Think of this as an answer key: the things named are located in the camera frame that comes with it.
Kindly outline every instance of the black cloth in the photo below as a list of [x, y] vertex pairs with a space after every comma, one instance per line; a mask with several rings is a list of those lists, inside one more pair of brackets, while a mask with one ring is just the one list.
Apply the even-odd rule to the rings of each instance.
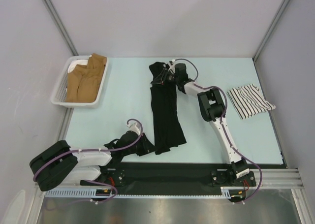
[[[131, 143], [133, 143], [139, 136], [136, 132], [128, 130], [125, 134], [121, 136], [120, 139], [114, 139], [108, 144], [104, 144], [107, 149], [118, 149], [125, 147]], [[111, 156], [112, 159], [110, 164], [118, 164], [120, 163], [125, 156], [130, 154], [137, 154], [138, 156], [143, 156], [149, 153], [152, 153], [156, 150], [155, 146], [148, 140], [145, 133], [142, 134], [139, 141], [131, 146], [130, 148], [112, 151]]]
[[[156, 62], [149, 66], [153, 79], [160, 76], [164, 63]], [[154, 139], [156, 154], [170, 151], [186, 143], [186, 139], [177, 117], [176, 85], [164, 83], [152, 85], [151, 108], [153, 112]]]

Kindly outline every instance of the black and white striped fabric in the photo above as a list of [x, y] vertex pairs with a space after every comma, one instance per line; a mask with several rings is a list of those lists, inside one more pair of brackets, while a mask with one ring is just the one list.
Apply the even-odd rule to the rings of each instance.
[[227, 92], [232, 103], [243, 119], [252, 117], [259, 112], [271, 111], [275, 105], [266, 101], [259, 91], [259, 87], [254, 84], [233, 88]]

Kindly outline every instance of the white wall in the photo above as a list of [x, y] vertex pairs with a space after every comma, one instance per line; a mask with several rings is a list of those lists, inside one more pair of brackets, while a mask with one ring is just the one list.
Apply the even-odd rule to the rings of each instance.
[[258, 59], [284, 155], [315, 208], [315, 0], [292, 0]]
[[79, 54], [253, 57], [282, 0], [52, 0]]
[[27, 206], [29, 162], [56, 140], [64, 109], [49, 97], [71, 54], [41, 0], [1, 0], [0, 19], [1, 221], [18, 191]]

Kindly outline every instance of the plastic basket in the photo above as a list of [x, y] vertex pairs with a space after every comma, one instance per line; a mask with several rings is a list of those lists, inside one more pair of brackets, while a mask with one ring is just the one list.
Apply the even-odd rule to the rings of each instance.
[[101, 81], [100, 86], [99, 86], [96, 100], [94, 102], [65, 102], [65, 98], [67, 95], [67, 91], [66, 91], [66, 89], [67, 89], [67, 74], [68, 74], [68, 68], [69, 68], [71, 62], [74, 60], [79, 60], [79, 59], [89, 59], [89, 57], [90, 56], [74, 56], [74, 57], [69, 58], [66, 61], [64, 68], [63, 68], [60, 76], [58, 77], [58, 79], [56, 81], [56, 84], [55, 84], [54, 89], [53, 89], [53, 93], [50, 97], [50, 101], [52, 104], [61, 105], [64, 107], [91, 107], [91, 108], [98, 107], [100, 94], [101, 94], [101, 91], [103, 88], [104, 79], [105, 79], [106, 72], [108, 69], [108, 61], [109, 61], [108, 58], [107, 58], [103, 78], [102, 78], [102, 81]]

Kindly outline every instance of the light blue table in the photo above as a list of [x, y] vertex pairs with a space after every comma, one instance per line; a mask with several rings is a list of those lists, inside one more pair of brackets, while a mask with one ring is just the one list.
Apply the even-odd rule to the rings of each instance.
[[[154, 144], [151, 111], [149, 65], [171, 58], [110, 58], [100, 106], [96, 109], [75, 108], [66, 140], [71, 147], [99, 148], [127, 130], [126, 121], [136, 118]], [[199, 70], [197, 82], [217, 85], [225, 92], [233, 87], [254, 83], [260, 87], [250, 58], [189, 58]], [[196, 73], [187, 64], [190, 78]], [[142, 157], [130, 155], [128, 162], [224, 163], [222, 148], [210, 125], [203, 121], [198, 100], [178, 91], [178, 118], [187, 144], [170, 152]], [[282, 157], [268, 113], [241, 120], [228, 99], [227, 123], [239, 150], [259, 164], [282, 164]]]

